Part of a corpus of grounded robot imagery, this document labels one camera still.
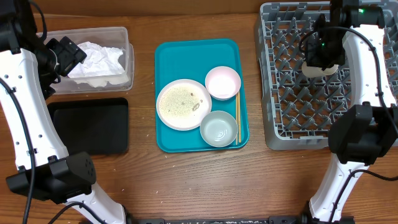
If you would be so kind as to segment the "white cup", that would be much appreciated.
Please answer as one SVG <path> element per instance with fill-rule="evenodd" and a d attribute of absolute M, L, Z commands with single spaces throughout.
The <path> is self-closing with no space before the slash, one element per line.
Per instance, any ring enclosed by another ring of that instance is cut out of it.
<path fill-rule="evenodd" d="M 316 78 L 316 77 L 324 77 L 324 76 L 329 76 L 338 70 L 339 65 L 334 65 L 331 68 L 326 68 L 325 70 L 322 70 L 320 67 L 310 67 L 307 65 L 306 62 L 302 64 L 302 73 L 307 77 L 307 78 Z"/>

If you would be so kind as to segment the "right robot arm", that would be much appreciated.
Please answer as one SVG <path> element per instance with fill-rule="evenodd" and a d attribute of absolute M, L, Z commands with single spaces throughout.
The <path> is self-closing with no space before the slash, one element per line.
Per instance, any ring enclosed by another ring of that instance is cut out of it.
<path fill-rule="evenodd" d="M 302 72 L 315 78 L 349 67 L 351 104 L 328 132 L 331 161 L 299 223 L 353 223 L 341 211 L 354 185 L 397 139 L 397 103 L 384 59 L 384 14 L 378 6 L 334 0 L 299 43 Z"/>

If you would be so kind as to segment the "white napkin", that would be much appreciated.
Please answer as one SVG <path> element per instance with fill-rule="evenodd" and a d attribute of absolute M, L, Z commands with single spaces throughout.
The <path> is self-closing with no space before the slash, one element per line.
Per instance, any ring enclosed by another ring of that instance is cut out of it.
<path fill-rule="evenodd" d="M 129 81 L 126 69 L 119 63 L 119 58 L 124 55 L 122 49 L 102 47 L 92 42 L 78 44 L 78 47 L 86 53 L 86 59 L 75 66 L 68 78 L 77 84 L 87 83 L 93 88 Z"/>

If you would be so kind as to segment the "pink bowl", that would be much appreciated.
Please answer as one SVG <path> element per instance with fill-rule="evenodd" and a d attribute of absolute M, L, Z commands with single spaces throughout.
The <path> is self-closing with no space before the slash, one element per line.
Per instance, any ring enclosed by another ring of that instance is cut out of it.
<path fill-rule="evenodd" d="M 235 96 L 241 87 L 238 72 L 227 66 L 212 68 L 205 77 L 205 86 L 209 94 L 221 101 Z"/>

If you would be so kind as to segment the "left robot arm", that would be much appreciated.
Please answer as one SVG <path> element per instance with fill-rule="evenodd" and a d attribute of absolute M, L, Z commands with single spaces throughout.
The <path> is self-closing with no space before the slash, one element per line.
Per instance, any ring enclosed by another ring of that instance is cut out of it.
<path fill-rule="evenodd" d="M 67 37 L 37 35 L 36 8 L 29 0 L 1 2 L 1 106 L 17 168 L 7 185 L 28 202 L 51 200 L 92 223 L 132 223 L 126 208 L 97 184 L 90 156 L 70 155 L 54 128 L 45 101 L 86 54 Z"/>

